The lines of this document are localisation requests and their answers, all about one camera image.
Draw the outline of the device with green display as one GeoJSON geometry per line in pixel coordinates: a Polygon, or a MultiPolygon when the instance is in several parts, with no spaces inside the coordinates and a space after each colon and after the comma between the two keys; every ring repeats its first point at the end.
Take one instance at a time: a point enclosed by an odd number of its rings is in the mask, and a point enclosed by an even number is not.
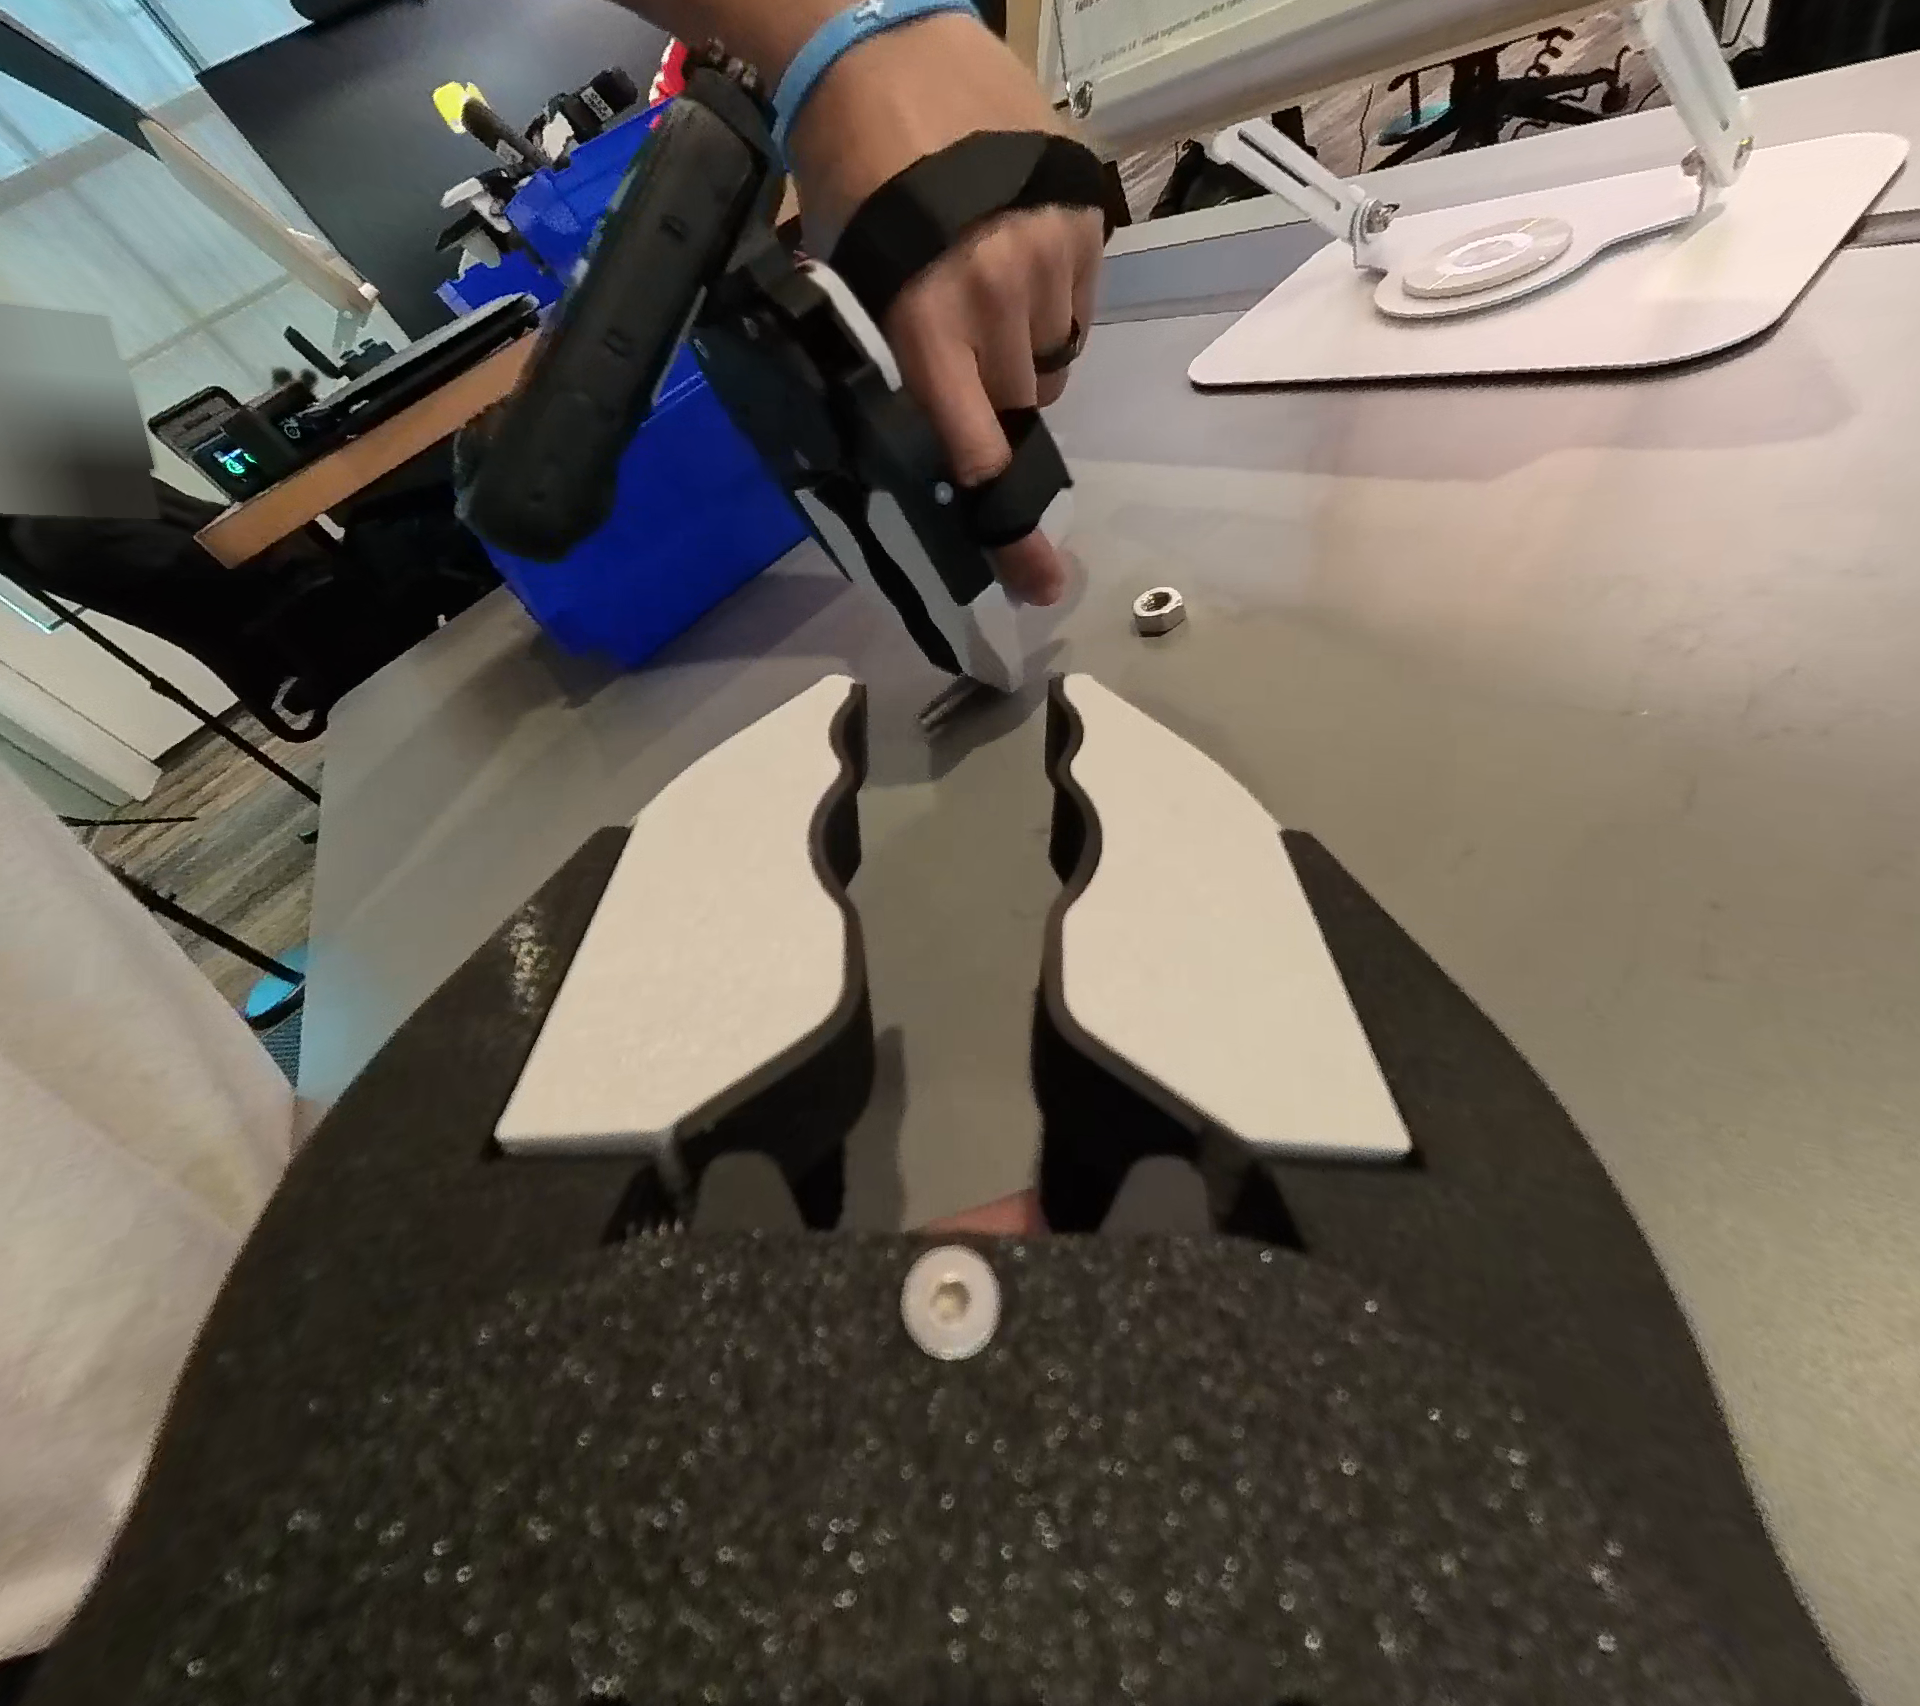
{"type": "Polygon", "coordinates": [[[254,402],[205,386],[151,419],[171,455],[205,470],[226,502],[266,494],[298,470],[295,446],[254,402]]]}

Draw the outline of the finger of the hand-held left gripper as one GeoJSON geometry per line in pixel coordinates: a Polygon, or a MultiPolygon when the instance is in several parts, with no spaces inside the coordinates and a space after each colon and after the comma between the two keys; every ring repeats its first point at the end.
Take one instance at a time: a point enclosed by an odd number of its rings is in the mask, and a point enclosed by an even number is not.
{"type": "Polygon", "coordinates": [[[928,612],[930,632],[953,654],[953,675],[995,694],[1016,694],[1026,677],[1026,648],[1018,641],[1018,612],[1008,589],[995,581],[990,565],[990,581],[962,601],[930,565],[921,532],[901,515],[894,494],[873,491],[866,498],[866,526],[878,549],[903,575],[908,597],[928,612]]]}
{"type": "Polygon", "coordinates": [[[965,663],[949,632],[953,601],[898,498],[861,488],[852,488],[852,494],[796,491],[795,506],[852,585],[882,612],[894,612],[937,672],[960,677],[965,663]]]}

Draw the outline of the blue wristband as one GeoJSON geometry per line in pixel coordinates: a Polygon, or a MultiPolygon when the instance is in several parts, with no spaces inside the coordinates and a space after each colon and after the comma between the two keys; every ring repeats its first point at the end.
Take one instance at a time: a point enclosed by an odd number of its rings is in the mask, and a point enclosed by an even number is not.
{"type": "Polygon", "coordinates": [[[776,97],[772,97],[772,133],[781,163],[795,172],[795,129],[811,91],[828,82],[828,71],[857,46],[884,37],[901,27],[917,27],[925,19],[962,15],[980,24],[975,0],[856,0],[845,10],[831,10],[785,63],[776,97]]]}

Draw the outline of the yellow tipped tool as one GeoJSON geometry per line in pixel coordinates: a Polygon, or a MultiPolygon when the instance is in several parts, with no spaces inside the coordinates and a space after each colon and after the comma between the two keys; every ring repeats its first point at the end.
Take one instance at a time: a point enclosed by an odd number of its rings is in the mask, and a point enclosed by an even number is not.
{"type": "Polygon", "coordinates": [[[478,147],[486,147],[498,163],[521,172],[539,172],[547,163],[543,147],[535,147],[511,119],[502,119],[474,84],[449,82],[432,89],[432,109],[456,133],[466,133],[478,147]]]}

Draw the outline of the person's left hand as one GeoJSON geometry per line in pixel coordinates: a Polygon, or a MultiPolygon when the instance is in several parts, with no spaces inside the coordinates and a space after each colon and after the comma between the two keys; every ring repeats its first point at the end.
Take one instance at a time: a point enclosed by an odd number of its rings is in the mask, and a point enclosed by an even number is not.
{"type": "MultiPolygon", "coordinates": [[[[971,15],[928,15],[845,54],[808,97],[788,157],[805,236],[834,249],[884,181],[965,133],[1058,119],[1018,63],[971,15]]],[[[1037,370],[1092,318],[1104,220],[1037,206],[975,227],[884,309],[901,383],[937,424],[962,491],[1012,463],[1002,414],[1052,406],[1068,370],[1037,370]]]]}

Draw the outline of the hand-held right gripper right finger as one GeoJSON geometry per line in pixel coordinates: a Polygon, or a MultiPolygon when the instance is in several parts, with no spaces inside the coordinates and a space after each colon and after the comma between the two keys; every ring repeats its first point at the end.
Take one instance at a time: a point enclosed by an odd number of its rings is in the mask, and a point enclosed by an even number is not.
{"type": "Polygon", "coordinates": [[[1400,1113],[1271,813],[1092,675],[1048,685],[1037,1205],[1101,1229],[1145,1163],[1215,1229],[1287,1233],[1280,1165],[1403,1169],[1400,1113]]]}

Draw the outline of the wooden desk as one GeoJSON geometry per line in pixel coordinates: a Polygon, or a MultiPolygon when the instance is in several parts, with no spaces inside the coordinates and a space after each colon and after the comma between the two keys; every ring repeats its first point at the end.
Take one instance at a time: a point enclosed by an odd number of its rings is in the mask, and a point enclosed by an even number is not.
{"type": "Polygon", "coordinates": [[[344,446],[334,446],[266,494],[233,502],[194,532],[194,546],[222,566],[243,566],[266,556],[272,546],[295,538],[355,494],[368,494],[387,474],[449,446],[474,414],[515,391],[532,350],[535,332],[496,350],[486,362],[452,374],[443,386],[423,396],[395,419],[368,424],[344,446]]]}

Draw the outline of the person in white shirt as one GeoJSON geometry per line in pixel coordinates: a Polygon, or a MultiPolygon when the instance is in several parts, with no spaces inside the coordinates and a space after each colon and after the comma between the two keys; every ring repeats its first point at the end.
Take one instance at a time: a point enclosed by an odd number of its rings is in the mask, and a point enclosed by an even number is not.
{"type": "Polygon", "coordinates": [[[293,1156],[243,1011],[4,770],[4,1671],[96,1582],[293,1156]]]}

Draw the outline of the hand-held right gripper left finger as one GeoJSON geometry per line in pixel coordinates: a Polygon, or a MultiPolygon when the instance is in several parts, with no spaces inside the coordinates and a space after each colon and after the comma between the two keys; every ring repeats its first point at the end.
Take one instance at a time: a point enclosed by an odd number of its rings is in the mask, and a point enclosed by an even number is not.
{"type": "Polygon", "coordinates": [[[496,1122],[515,1163],[629,1163],[671,1210],[763,1156],[834,1229],[878,1082],[861,864],[866,685],[824,675],[629,824],[496,1122]]]}

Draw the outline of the wooden document stand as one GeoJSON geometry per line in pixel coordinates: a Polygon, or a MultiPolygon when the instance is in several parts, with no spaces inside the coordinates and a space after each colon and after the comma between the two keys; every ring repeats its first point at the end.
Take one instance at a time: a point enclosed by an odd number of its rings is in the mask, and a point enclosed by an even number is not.
{"type": "Polygon", "coordinates": [[[1215,161],[1327,236],[1187,364],[1201,391],[1630,374],[1717,355],[1786,318],[1909,157],[1909,138],[1882,129],[1766,147],[1700,0],[1380,0],[1260,42],[1243,19],[1054,103],[1113,155],[1212,133],[1215,161]],[[1440,65],[1596,4],[1623,4],[1683,121],[1677,157],[1602,161],[1569,185],[1499,172],[1436,203],[1389,178],[1339,181],[1271,128],[1287,97],[1440,65]]]}

